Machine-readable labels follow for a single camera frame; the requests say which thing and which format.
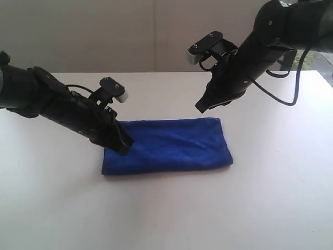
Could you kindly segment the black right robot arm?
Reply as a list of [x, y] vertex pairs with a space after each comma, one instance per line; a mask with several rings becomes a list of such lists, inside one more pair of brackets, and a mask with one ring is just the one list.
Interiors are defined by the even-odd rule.
[[269, 1], [259, 10], [253, 30], [237, 47], [218, 31], [210, 32], [187, 50], [190, 64], [212, 74], [202, 98], [195, 107], [204, 113], [217, 106], [225, 106], [242, 97], [263, 73], [271, 76], [269, 67], [278, 62], [286, 70], [290, 66], [281, 61], [285, 54], [302, 50], [299, 60], [294, 97], [286, 102], [262, 86], [261, 91], [274, 100], [293, 106], [298, 99], [300, 71], [308, 52], [332, 53], [332, 1], [298, 1], [287, 4]]

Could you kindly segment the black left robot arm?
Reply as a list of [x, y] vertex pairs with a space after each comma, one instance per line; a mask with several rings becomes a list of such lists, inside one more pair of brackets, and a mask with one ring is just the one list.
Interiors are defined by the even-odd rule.
[[133, 139], [117, 121], [117, 112], [108, 105], [127, 99], [124, 86], [111, 77], [100, 80], [100, 88], [85, 97], [70, 90], [41, 67], [20, 69], [10, 64], [1, 51], [1, 108], [26, 118], [43, 116], [92, 143], [126, 155]]

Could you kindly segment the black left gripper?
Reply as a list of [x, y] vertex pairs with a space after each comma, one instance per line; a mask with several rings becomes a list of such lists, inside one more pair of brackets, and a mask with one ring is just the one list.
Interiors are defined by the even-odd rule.
[[82, 109], [79, 117], [79, 135], [121, 156], [129, 152], [134, 140], [125, 132], [122, 125], [115, 121], [114, 115], [101, 111], [86, 98], [78, 98], [78, 106]]

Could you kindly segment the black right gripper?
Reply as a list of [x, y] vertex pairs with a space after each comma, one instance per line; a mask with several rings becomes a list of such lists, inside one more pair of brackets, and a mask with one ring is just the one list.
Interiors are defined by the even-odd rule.
[[226, 106], [237, 100], [252, 83], [246, 64], [233, 62], [225, 64], [219, 62], [211, 70], [212, 78], [195, 108], [205, 113], [209, 108]]

